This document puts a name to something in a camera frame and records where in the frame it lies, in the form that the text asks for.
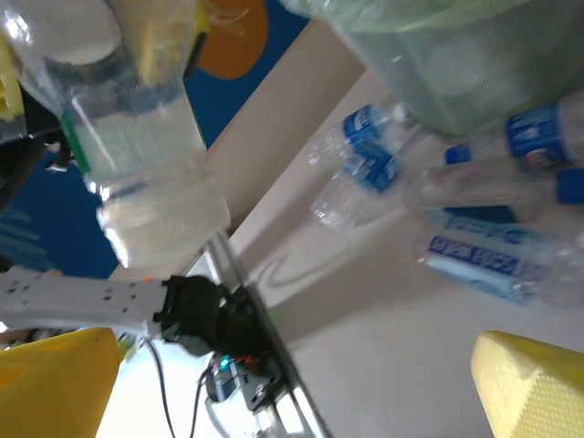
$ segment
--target black cable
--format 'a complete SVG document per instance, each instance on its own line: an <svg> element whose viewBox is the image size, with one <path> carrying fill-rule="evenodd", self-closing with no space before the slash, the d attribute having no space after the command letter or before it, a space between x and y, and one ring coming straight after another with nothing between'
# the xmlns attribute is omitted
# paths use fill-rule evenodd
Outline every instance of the black cable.
<svg viewBox="0 0 584 438"><path fill-rule="evenodd" d="M174 429L172 428L171 414L168 409L168 401L166 400L166 384L164 383L164 371L162 370L162 360L158 354L158 350L154 347L154 344L150 339L144 340L146 346L149 348L154 358L154 364L156 365L156 370L158 371L158 380L161 384L161 396L162 396L162 407L164 408L164 415L166 416L166 422L168 424L168 429L171 432L172 438L176 438L174 435Z"/></svg>
<svg viewBox="0 0 584 438"><path fill-rule="evenodd" d="M206 380L207 376L211 374L214 357L215 355L211 357L209 365L207 365L207 368L205 368L205 370L201 373L201 377L199 377L199 381L197 382L197 392L194 394L193 423L191 424L191 433L189 434L189 438L194 437L194 426L197 424L197 413L199 411L199 399L201 398L201 389L203 388L204 381Z"/></svg>

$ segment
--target bottle cap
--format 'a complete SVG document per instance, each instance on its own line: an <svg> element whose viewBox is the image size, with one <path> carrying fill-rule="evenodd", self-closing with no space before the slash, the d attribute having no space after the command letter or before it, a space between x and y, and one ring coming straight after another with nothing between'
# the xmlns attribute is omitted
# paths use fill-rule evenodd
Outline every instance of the bottle cap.
<svg viewBox="0 0 584 438"><path fill-rule="evenodd" d="M557 178L559 203L584 203L584 169L558 172Z"/></svg>
<svg viewBox="0 0 584 438"><path fill-rule="evenodd" d="M444 162L446 164L457 164L458 162L469 162L473 159L471 148L466 144L459 144L448 148L444 153Z"/></svg>
<svg viewBox="0 0 584 438"><path fill-rule="evenodd" d="M398 123L404 123L412 118L412 114L403 102L398 102L391 110L391 117Z"/></svg>

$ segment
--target blue bottle label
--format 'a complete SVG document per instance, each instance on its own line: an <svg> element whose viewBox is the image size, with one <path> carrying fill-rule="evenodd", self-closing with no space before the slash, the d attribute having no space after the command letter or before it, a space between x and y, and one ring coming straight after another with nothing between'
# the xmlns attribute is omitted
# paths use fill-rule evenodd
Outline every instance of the blue bottle label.
<svg viewBox="0 0 584 438"><path fill-rule="evenodd" d="M473 159L471 148L466 144L458 144L448 148L444 153L445 164L458 164L459 162L470 162Z"/></svg>
<svg viewBox="0 0 584 438"><path fill-rule="evenodd" d="M547 274L543 266L516 255L441 235L432 239L428 252L436 255L429 255L428 266L456 281L516 304L526 304L533 295L514 287L517 279L539 282Z"/></svg>
<svg viewBox="0 0 584 438"><path fill-rule="evenodd" d="M385 192L400 171L400 162L373 141L363 141L343 165L345 173L367 190Z"/></svg>
<svg viewBox="0 0 584 438"><path fill-rule="evenodd" d="M473 238L485 241L496 240L498 245L508 245L508 247L520 246L530 239L537 238L535 232L525 228L476 221L468 217L454 215L448 217L443 225L443 231L471 234Z"/></svg>
<svg viewBox="0 0 584 438"><path fill-rule="evenodd" d="M481 221L496 224L516 224L517 218L507 205L491 205L488 207L446 207L444 211L459 216L471 217Z"/></svg>
<svg viewBox="0 0 584 438"><path fill-rule="evenodd" d="M379 140L381 132L373 123L371 113L373 107L367 105L347 116L343 121L343 131L352 147L357 147L362 141Z"/></svg>
<svg viewBox="0 0 584 438"><path fill-rule="evenodd" d="M530 169L546 169L570 161L559 126L558 105L548 105L509 118L509 151L524 157Z"/></svg>

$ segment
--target crushed water bottle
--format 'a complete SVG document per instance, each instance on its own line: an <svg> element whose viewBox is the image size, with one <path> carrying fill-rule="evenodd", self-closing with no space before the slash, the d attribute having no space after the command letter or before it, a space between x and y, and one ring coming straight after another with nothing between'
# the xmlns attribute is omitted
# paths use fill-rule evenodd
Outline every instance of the crushed water bottle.
<svg viewBox="0 0 584 438"><path fill-rule="evenodd" d="M308 161L324 169L338 169L363 141L375 141L396 153L419 127L401 103L367 105L310 139Z"/></svg>
<svg viewBox="0 0 584 438"><path fill-rule="evenodd" d="M445 276L518 305L584 304L584 249L558 235L439 214L415 253Z"/></svg>
<svg viewBox="0 0 584 438"><path fill-rule="evenodd" d="M511 158L432 167L410 177L403 201L424 213L445 210L503 224L530 222L559 203L584 203L584 169L526 172Z"/></svg>
<svg viewBox="0 0 584 438"><path fill-rule="evenodd" d="M557 104L515 115L499 132L450 148L447 164L494 157L523 157L532 169L584 159L584 91Z"/></svg>
<svg viewBox="0 0 584 438"><path fill-rule="evenodd" d="M374 141L362 141L310 206L324 225L343 232L388 212L387 193L400 162Z"/></svg>

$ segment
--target orange circle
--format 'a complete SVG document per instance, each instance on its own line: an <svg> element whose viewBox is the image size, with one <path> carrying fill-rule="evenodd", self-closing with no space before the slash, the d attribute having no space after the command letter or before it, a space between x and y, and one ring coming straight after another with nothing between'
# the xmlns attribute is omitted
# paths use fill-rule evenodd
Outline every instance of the orange circle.
<svg viewBox="0 0 584 438"><path fill-rule="evenodd" d="M237 79L257 62L267 41L263 0L205 0L211 33L197 67L220 79Z"/></svg>

